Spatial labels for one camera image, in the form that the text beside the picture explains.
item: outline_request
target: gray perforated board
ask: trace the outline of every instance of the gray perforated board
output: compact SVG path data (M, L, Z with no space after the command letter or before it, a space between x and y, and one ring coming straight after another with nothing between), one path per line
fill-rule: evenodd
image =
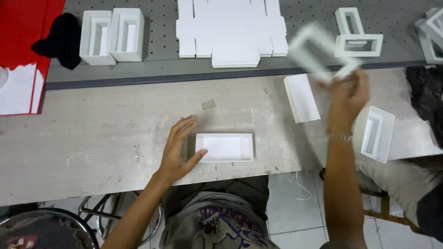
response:
M367 34L383 34L381 56L365 58L364 67L381 68L424 64L414 23L432 7L443 8L443 0L280 0L289 41L297 30L312 21L320 22L332 35L338 34L334 12L339 7L357 7ZM85 10L140 8L146 19L143 62L120 62L115 66L89 66L82 62L73 71L51 61L46 89L112 86L301 73L288 58L262 58L257 68L214 69L207 58L179 58L175 37L178 18L176 0L66 0L65 12L82 19ZM322 58L327 66L333 58Z

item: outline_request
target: graphic print on shirt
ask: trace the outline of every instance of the graphic print on shirt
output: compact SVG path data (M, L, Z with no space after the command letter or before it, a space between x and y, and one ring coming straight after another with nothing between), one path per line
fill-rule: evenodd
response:
M264 232L245 215L232 208L200 210L200 227L191 248L278 248L263 238Z

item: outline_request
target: tiled floor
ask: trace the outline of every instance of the tiled floor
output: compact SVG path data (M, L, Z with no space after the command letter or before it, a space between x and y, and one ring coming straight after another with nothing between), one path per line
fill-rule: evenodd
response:
M281 173L269 176L268 201L268 229L271 240L282 249L303 248L318 249L329 240L325 227L323 205L323 181L318 176L319 170L301 171L297 181L295 173ZM377 190L377 186L368 178L359 174L359 181L366 188ZM310 194L298 184L303 185ZM88 202L94 206L101 196L94 196ZM83 198L69 198L58 201L45 202L42 206L54 206L76 212ZM377 210L380 200L363 195L363 207ZM402 216L401 209L396 204L391 207L392 214ZM96 229L97 219L94 217L88 223ZM164 221L159 231L142 249L158 249ZM385 220L365 217L365 241L369 249L391 248L421 248L443 249L443 244L435 239L413 233L408 226L388 222Z

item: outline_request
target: black cloth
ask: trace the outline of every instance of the black cloth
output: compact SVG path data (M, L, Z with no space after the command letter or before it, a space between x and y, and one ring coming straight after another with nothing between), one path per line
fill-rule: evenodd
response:
M189 201L202 191L220 192L239 196L249 202L264 221L269 198L269 178L267 175L229 179L208 183L194 183L170 187L162 197L165 223L169 217L179 213Z
M417 203L416 214L420 231L443 243L443 183Z
M443 148L443 67L410 66L406 79L411 86L412 107L421 119L429 121L438 146Z
M81 35L77 18L64 13L54 19L48 37L36 41L31 49L38 55L58 58L60 65L73 70L82 61L79 56Z

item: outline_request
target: bracelet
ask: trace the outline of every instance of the bracelet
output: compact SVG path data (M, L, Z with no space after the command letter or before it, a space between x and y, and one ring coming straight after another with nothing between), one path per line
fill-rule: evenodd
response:
M337 136L333 133L328 134L330 140L334 141L340 141L340 142L350 142L352 140L352 137L354 136L353 133L349 133L346 136Z

